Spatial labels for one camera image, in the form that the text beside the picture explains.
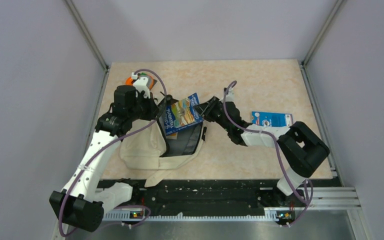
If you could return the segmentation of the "cream canvas backpack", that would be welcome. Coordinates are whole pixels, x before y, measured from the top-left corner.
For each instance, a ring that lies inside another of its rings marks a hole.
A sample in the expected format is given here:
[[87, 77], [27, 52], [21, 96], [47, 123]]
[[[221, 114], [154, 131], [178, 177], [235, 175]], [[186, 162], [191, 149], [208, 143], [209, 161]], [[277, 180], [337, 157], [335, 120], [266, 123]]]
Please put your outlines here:
[[[171, 99], [167, 106], [177, 101]], [[177, 139], [167, 139], [164, 114], [156, 123], [125, 138], [118, 153], [128, 169], [154, 172], [146, 179], [146, 188], [156, 186], [174, 170], [194, 160], [205, 142], [204, 121], [177, 132]]]

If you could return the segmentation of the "blue illustrated cover book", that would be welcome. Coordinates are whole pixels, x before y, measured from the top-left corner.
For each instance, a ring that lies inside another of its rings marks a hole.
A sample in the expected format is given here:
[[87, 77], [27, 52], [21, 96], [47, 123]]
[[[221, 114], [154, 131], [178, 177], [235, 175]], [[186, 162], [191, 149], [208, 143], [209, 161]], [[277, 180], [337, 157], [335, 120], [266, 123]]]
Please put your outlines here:
[[202, 123], [204, 121], [203, 117], [194, 108], [199, 104], [200, 100], [198, 94], [195, 92], [182, 100], [168, 105], [163, 115], [166, 135], [172, 135]]

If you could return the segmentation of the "orange green book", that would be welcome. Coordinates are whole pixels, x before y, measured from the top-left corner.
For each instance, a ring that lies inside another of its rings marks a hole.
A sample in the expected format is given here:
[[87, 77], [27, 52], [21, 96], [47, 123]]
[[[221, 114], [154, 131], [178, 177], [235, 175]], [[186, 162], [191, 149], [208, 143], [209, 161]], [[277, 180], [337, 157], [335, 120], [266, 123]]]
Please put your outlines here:
[[174, 132], [174, 133], [168, 134], [166, 135], [166, 138], [169, 140], [176, 140], [178, 138], [178, 133]]

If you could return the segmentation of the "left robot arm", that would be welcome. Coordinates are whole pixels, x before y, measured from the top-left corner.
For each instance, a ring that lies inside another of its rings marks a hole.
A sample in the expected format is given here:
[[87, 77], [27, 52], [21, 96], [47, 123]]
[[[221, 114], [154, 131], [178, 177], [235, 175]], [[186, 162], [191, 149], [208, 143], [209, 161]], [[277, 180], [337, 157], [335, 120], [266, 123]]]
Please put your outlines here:
[[83, 159], [61, 191], [53, 191], [50, 205], [58, 219], [58, 230], [68, 237], [63, 225], [94, 232], [105, 214], [125, 203], [134, 207], [140, 193], [133, 186], [118, 182], [96, 192], [107, 164], [122, 141], [140, 132], [132, 131], [133, 122], [146, 120], [145, 130], [157, 121], [159, 108], [147, 86], [121, 85], [116, 88], [107, 112], [98, 118], [91, 142]]

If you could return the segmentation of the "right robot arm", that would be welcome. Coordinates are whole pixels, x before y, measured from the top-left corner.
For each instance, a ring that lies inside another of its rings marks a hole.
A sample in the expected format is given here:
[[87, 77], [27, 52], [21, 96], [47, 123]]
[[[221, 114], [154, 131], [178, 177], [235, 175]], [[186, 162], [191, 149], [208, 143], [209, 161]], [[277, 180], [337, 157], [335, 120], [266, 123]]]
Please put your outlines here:
[[287, 206], [293, 200], [297, 188], [308, 182], [331, 152], [302, 121], [282, 127], [252, 124], [241, 118], [234, 102], [223, 102], [215, 96], [194, 106], [194, 110], [206, 121], [219, 124], [234, 144], [274, 148], [277, 156], [284, 155], [289, 167], [280, 165], [283, 176], [273, 192], [273, 200], [279, 206]]

